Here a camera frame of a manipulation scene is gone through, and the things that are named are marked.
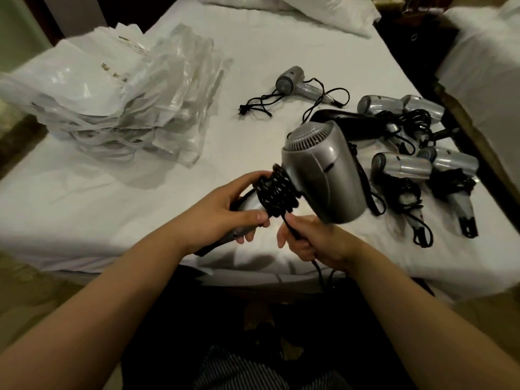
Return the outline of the person's right forearm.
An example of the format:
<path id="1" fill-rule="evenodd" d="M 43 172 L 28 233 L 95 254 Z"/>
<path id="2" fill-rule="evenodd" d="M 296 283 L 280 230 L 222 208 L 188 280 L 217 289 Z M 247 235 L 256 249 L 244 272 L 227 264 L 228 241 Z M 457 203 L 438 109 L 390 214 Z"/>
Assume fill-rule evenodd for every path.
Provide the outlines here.
<path id="1" fill-rule="evenodd" d="M 382 253 L 349 237 L 341 257 L 420 390 L 520 390 L 520 365 L 418 286 Z"/>

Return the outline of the person's left hand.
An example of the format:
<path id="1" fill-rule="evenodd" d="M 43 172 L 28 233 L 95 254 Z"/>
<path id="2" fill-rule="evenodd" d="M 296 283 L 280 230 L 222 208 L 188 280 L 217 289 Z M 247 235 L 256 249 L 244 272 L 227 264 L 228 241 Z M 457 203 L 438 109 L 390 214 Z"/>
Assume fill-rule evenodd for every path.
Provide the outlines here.
<path id="1" fill-rule="evenodd" d="M 194 254 L 237 228 L 252 228 L 245 236 L 236 237 L 240 244 L 251 242 L 258 227 L 270 225 L 263 209 L 231 210 L 231 204 L 239 198 L 223 197 L 220 186 L 177 217 L 185 255 Z"/>

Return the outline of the white neighbouring bed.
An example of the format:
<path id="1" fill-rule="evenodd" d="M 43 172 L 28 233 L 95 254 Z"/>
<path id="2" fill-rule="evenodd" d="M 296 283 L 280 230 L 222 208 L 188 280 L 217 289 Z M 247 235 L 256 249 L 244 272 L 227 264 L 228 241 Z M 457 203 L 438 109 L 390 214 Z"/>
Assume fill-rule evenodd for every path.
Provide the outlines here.
<path id="1" fill-rule="evenodd" d="M 456 142 L 520 233 L 520 0 L 453 0 L 443 18 L 459 30 L 436 73 Z"/>

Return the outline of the striped dark garment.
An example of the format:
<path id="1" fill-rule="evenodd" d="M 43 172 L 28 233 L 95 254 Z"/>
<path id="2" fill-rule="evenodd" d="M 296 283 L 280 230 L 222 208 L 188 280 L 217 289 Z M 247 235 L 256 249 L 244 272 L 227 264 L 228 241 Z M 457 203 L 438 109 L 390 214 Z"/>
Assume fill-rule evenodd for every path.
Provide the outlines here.
<path id="1" fill-rule="evenodd" d="M 354 390 L 336 371 L 291 384 L 275 369 L 212 346 L 191 390 Z"/>

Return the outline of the silver hair dryer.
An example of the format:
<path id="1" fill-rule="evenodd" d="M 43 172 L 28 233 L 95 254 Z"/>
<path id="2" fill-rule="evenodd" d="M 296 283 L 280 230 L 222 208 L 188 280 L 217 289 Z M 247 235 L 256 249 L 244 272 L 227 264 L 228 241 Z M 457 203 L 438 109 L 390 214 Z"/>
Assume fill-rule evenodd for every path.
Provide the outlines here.
<path id="1" fill-rule="evenodd" d="M 471 193 L 476 186 L 474 177 L 479 168 L 478 159 L 436 146 L 419 150 L 417 157 L 431 163 L 433 170 L 427 185 L 435 198 L 447 203 L 454 211 L 462 235 L 469 239 L 477 237 Z"/>
<path id="2" fill-rule="evenodd" d="M 404 115 L 404 107 L 404 102 L 401 99 L 368 95 L 359 100 L 357 113 L 383 119 L 385 121 L 385 139 L 395 146 L 398 153 L 414 155 L 415 145 L 403 136 L 404 129 L 402 122 L 399 120 Z"/>
<path id="3" fill-rule="evenodd" d="M 406 95 L 401 99 L 402 116 L 399 118 L 405 133 L 413 138 L 420 149 L 434 142 L 431 127 L 440 123 L 445 108 L 430 100 L 414 95 Z"/>
<path id="4" fill-rule="evenodd" d="M 371 181 L 387 206 L 403 216 L 413 230 L 413 243 L 421 248 L 433 244 L 433 232 L 425 223 L 420 183 L 432 173 L 428 160 L 393 152 L 377 153 L 371 163 Z"/>

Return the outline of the person's left forearm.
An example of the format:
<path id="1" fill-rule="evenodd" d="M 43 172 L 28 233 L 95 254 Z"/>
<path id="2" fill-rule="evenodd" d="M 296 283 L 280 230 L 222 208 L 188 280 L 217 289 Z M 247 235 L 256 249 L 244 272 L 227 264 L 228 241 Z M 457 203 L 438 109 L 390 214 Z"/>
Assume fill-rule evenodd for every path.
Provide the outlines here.
<path id="1" fill-rule="evenodd" d="M 101 389 L 186 255 L 175 218 L 0 354 L 0 390 Z"/>

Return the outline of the dark nightstand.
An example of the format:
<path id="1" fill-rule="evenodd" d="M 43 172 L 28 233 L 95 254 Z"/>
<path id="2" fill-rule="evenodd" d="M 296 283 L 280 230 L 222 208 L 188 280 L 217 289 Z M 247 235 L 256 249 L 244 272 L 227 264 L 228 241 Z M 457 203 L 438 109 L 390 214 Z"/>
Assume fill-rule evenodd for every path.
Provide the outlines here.
<path id="1" fill-rule="evenodd" d="M 443 17 L 453 0 L 372 0 L 374 24 L 392 56 L 422 97 L 440 102 L 436 72 L 459 30 Z"/>

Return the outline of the black hair dryer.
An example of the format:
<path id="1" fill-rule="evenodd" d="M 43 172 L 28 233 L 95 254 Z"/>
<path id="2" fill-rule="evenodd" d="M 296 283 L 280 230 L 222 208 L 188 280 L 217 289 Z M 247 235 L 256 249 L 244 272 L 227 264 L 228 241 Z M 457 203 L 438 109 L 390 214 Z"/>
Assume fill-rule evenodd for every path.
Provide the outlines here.
<path id="1" fill-rule="evenodd" d="M 310 122 L 335 122 L 345 139 L 350 142 L 377 140 L 388 137 L 389 118 L 368 116 L 336 109 L 321 109 L 309 119 Z"/>

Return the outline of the white pillow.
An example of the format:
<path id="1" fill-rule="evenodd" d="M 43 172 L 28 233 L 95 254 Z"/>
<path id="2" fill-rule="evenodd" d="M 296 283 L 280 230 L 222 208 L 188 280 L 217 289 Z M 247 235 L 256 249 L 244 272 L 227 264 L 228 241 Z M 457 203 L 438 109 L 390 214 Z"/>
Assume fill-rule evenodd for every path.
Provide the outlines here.
<path id="1" fill-rule="evenodd" d="M 297 11 L 342 32 L 371 37 L 381 14 L 372 0 L 199 0 L 203 4 L 271 12 Z"/>

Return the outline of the large grey hair dryer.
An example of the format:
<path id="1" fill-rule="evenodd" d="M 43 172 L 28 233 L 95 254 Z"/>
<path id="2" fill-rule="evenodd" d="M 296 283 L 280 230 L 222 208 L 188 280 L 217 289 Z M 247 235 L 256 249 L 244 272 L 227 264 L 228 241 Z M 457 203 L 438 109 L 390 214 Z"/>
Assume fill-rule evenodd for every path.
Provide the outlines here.
<path id="1" fill-rule="evenodd" d="M 301 124 L 286 138 L 281 158 L 269 177 L 260 177 L 252 190 L 231 203 L 231 211 L 260 209 L 287 222 L 286 214 L 304 198 L 322 222 L 340 225 L 367 210 L 370 187 L 363 188 L 354 144 L 335 122 Z"/>

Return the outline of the person's right hand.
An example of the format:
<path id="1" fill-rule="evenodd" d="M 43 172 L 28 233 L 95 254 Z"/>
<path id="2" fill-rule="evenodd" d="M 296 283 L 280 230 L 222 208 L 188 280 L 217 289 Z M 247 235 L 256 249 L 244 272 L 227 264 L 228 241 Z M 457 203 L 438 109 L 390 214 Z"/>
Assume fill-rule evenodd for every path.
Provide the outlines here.
<path id="1" fill-rule="evenodd" d="M 303 262 L 320 261 L 334 270 L 348 272 L 360 257 L 365 242 L 333 224 L 326 224 L 319 233 L 300 235 L 291 227 L 291 215 L 277 232 L 279 248 L 287 245 Z"/>

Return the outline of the pile of white plastic bags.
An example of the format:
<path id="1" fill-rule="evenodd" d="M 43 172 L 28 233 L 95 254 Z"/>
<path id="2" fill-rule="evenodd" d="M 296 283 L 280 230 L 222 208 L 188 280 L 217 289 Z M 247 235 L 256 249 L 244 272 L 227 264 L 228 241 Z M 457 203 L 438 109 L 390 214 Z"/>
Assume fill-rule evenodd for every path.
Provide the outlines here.
<path id="1" fill-rule="evenodd" d="M 192 167 L 232 60 L 178 24 L 159 34 L 97 27 L 0 74 L 0 98 L 87 155 L 131 161 L 138 151 Z"/>

